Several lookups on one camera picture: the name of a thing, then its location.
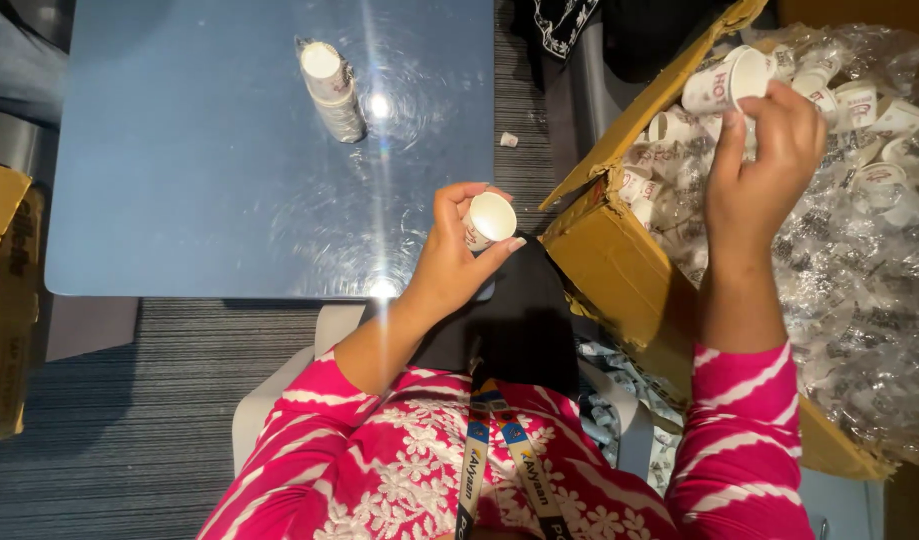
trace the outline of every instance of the woman's left hand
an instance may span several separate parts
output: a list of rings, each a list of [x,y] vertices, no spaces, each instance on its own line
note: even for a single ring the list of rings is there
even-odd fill
[[[396,301],[434,325],[473,298],[482,284],[510,255],[525,245],[525,238],[507,238],[490,246],[479,257],[466,247],[462,218],[473,197],[492,191],[512,197],[485,183],[460,182],[436,191],[435,222],[419,255],[409,286]]]

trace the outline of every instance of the fingernail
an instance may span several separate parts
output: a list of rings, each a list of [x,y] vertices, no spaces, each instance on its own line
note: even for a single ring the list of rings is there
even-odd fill
[[[509,252],[512,253],[513,251],[516,251],[523,246],[525,246],[525,238],[519,237],[515,242],[509,243]]]
[[[742,118],[742,113],[738,110],[727,111],[722,114],[722,126],[725,128],[732,128],[739,122]]]

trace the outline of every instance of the sleeve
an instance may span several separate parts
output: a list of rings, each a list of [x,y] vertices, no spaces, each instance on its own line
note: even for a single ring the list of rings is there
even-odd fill
[[[789,342],[751,355],[697,345],[693,406],[667,491],[687,538],[813,538],[799,488]]]
[[[310,363],[277,399],[256,448],[197,538],[283,538],[309,491],[332,484],[330,465],[379,400],[346,380],[332,350]]]

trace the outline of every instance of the hand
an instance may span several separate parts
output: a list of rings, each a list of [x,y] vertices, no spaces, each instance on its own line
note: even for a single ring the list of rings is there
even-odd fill
[[[436,191],[432,203],[435,219],[416,271],[397,303],[422,316],[432,326],[473,298],[482,284],[519,248],[525,239],[507,238],[473,257],[464,240],[462,217],[469,204],[483,191],[512,201],[507,193],[486,183],[462,182]]]
[[[773,237],[819,166],[826,121],[813,103],[775,80],[764,98],[743,98],[740,106],[756,119],[756,161],[742,163],[742,114],[723,115],[706,187],[710,257],[723,265],[769,264]]]

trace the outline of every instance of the pink striped kurta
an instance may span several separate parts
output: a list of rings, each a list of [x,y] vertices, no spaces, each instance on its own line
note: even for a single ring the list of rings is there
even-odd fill
[[[789,344],[751,355],[696,348],[695,404],[665,502],[643,480],[606,465],[582,431],[576,403],[543,387],[498,386],[519,411],[574,538],[813,537],[796,495]],[[463,374],[410,368],[386,396],[371,396],[326,353],[276,402],[199,538],[452,533],[469,388]],[[495,425],[477,523],[542,538]]]

